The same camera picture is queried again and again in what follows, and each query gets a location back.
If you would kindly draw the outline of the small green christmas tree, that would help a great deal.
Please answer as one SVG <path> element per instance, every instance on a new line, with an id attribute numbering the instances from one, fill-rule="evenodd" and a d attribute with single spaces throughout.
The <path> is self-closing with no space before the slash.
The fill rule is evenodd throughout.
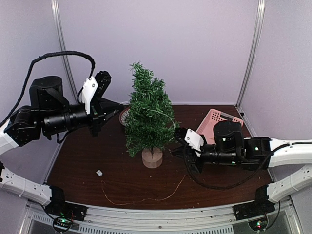
<path id="1" fill-rule="evenodd" d="M 132 88 L 125 120 L 126 147 L 130 157 L 141 154 L 143 165 L 155 169 L 162 164 L 166 145 L 176 143 L 179 128 L 165 82 L 141 62 L 131 65 Z"/>

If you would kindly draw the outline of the white battery box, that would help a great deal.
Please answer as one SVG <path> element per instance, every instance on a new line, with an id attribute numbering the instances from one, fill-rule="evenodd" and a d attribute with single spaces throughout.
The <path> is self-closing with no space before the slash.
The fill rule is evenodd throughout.
<path id="1" fill-rule="evenodd" d="M 96 171 L 96 174 L 97 174 L 99 177 L 103 176 L 103 173 L 102 173 L 101 170 Z"/>

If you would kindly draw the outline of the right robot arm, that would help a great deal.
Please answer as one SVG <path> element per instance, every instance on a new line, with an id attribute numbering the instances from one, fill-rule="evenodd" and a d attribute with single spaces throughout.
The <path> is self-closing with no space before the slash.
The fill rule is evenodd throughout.
<path id="1" fill-rule="evenodd" d="M 204 164 L 240 165 L 256 174 L 259 170 L 286 164 L 304 164 L 299 171 L 283 180 L 270 183 L 256 190 L 250 204 L 254 215 L 262 214 L 269 206 L 312 183 L 311 140 L 279 140 L 269 137 L 242 136 L 242 120 L 211 109 L 196 131 L 176 128 L 175 139 L 181 147 L 171 153 L 184 160 L 187 172 L 194 182 L 218 190 L 199 181 L 194 172 L 201 173 Z"/>

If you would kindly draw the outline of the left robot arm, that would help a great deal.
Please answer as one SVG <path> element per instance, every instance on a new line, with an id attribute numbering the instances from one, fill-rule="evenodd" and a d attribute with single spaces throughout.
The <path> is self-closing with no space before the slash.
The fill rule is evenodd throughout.
<path id="1" fill-rule="evenodd" d="M 63 95 L 60 77 L 35 79 L 29 90 L 31 104 L 15 111 L 0 128 L 0 152 L 22 147 L 41 136 L 51 140 L 53 135 L 68 135 L 83 127 L 88 127 L 91 135 L 97 137 L 107 121 L 123 109 L 121 104 L 102 97 L 110 82 L 107 71 L 87 78 L 82 87 L 82 103 L 70 104 Z M 61 188 L 27 180 L 3 164 L 0 187 L 52 208 L 59 216 L 70 212 Z"/>

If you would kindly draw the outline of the floral patterned ceramic plate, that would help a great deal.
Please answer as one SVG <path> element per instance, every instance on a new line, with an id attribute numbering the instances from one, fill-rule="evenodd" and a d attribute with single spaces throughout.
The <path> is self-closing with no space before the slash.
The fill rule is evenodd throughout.
<path id="1" fill-rule="evenodd" d="M 126 119 L 127 117 L 129 116 L 129 111 L 130 111 L 130 108 L 126 108 L 124 110 L 121 111 L 121 113 L 119 114 L 119 122 L 122 126 L 126 126 Z"/>

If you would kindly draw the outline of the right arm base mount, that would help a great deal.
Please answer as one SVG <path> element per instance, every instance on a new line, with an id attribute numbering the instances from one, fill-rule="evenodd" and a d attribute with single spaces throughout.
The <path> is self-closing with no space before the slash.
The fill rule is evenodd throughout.
<path id="1" fill-rule="evenodd" d="M 256 232 L 266 231 L 271 226 L 267 214 L 275 211 L 275 204 L 269 201 L 267 188 L 268 185 L 258 188 L 254 201 L 233 206 L 236 220 L 250 219 L 249 227 Z"/>

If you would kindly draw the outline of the aluminium front rail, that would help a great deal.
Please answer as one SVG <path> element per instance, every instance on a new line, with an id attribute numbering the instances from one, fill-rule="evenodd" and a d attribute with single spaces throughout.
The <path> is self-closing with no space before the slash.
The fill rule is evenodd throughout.
<path id="1" fill-rule="evenodd" d="M 85 205 L 84 221 L 74 221 L 65 234 L 303 234 L 293 201 L 281 201 L 275 223 L 264 232 L 251 228 L 256 220 L 268 219 L 270 226 L 278 213 L 268 213 L 249 219 L 237 220 L 233 206 L 243 203 L 207 208 L 173 210 L 121 209 Z M 52 219 L 40 205 L 27 202 L 18 234 L 58 234 Z"/>

